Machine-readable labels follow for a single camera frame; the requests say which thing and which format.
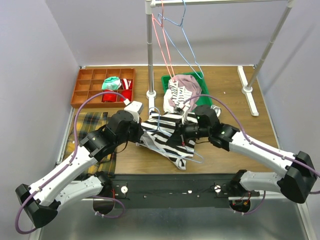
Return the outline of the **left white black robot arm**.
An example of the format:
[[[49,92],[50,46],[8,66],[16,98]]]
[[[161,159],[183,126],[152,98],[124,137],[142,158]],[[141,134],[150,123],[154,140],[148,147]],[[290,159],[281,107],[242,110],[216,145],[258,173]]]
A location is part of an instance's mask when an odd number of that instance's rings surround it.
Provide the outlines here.
[[[15,189],[20,203],[15,218],[17,232],[24,233],[19,228],[22,212],[39,229],[50,223],[68,204],[87,197],[111,197],[112,180],[102,171],[79,184],[71,185],[71,182],[85,169],[112,154],[119,145],[137,142],[142,134],[140,111],[128,108],[119,110],[106,125],[91,131],[81,142],[77,142],[74,152],[42,179],[31,185],[20,184]]]

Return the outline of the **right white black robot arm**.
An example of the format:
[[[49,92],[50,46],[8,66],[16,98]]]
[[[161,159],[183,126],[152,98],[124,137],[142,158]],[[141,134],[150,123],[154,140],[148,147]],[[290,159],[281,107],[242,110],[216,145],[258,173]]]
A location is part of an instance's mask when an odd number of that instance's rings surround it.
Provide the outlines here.
[[[183,140],[207,138],[215,147],[247,156],[272,169],[272,172],[239,170],[222,191],[230,196],[241,196],[251,191],[270,191],[283,194],[287,199],[302,204],[311,194],[317,180],[311,157],[274,148],[249,137],[243,130],[219,121],[208,105],[200,105],[188,115],[169,113],[174,131],[167,144],[176,147]]]

